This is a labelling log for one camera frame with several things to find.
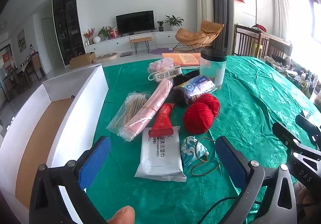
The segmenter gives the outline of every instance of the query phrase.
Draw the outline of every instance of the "round cat scratcher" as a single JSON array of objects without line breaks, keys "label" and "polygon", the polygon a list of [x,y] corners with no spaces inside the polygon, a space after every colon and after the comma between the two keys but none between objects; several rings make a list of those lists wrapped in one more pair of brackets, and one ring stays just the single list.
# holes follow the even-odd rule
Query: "round cat scratcher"
[{"label": "round cat scratcher", "polygon": [[106,61],[113,60],[115,58],[118,58],[118,54],[117,53],[109,53],[109,54],[106,54],[106,55],[103,55],[103,56],[96,57],[92,62],[94,64],[100,64],[100,63],[103,63],[103,62],[106,62]]},{"label": "round cat scratcher", "polygon": [[163,53],[173,53],[174,50],[172,48],[155,48],[150,51],[150,53],[154,55],[161,55]]}]

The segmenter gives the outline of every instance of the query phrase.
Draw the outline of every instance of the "orange lounge chair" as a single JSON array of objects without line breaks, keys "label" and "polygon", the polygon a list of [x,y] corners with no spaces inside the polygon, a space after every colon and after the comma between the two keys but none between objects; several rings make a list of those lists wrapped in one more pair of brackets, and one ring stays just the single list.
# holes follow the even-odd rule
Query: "orange lounge chair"
[{"label": "orange lounge chair", "polygon": [[203,20],[201,23],[201,30],[197,33],[192,33],[184,28],[180,28],[175,35],[175,38],[179,42],[176,47],[185,45],[195,50],[200,47],[208,46],[221,33],[223,27],[223,24]]}]

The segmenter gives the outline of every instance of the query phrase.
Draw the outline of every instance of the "red yarn ball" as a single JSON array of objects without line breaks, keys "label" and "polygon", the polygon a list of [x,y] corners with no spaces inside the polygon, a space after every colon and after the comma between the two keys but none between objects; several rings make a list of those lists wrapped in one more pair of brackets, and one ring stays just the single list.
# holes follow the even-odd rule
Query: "red yarn ball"
[{"label": "red yarn ball", "polygon": [[204,93],[198,99],[196,99],[194,103],[206,104],[211,109],[214,115],[214,119],[218,117],[219,111],[220,111],[220,104],[218,99],[215,96],[212,96],[209,93]]},{"label": "red yarn ball", "polygon": [[191,134],[203,134],[211,128],[214,115],[211,109],[203,103],[192,104],[183,116],[186,130]]}]

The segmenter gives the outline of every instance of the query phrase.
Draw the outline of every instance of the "human hand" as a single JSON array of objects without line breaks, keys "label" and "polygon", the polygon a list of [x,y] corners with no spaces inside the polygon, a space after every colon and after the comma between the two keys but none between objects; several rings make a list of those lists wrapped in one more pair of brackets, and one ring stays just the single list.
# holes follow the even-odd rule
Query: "human hand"
[{"label": "human hand", "polygon": [[134,224],[135,210],[131,206],[123,207],[107,222],[108,224]]}]

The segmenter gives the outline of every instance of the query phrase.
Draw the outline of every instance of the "round white vase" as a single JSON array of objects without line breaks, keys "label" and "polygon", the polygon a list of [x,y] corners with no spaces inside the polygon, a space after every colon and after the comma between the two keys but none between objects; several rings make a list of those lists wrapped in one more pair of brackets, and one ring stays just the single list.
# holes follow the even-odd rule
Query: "round white vase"
[{"label": "round white vase", "polygon": [[177,31],[179,29],[179,27],[175,25],[175,26],[171,26],[171,29],[172,29],[172,31]]},{"label": "round white vase", "polygon": [[99,43],[100,40],[101,40],[100,36],[96,36],[96,37],[94,37],[94,39],[93,39],[94,43]]}]

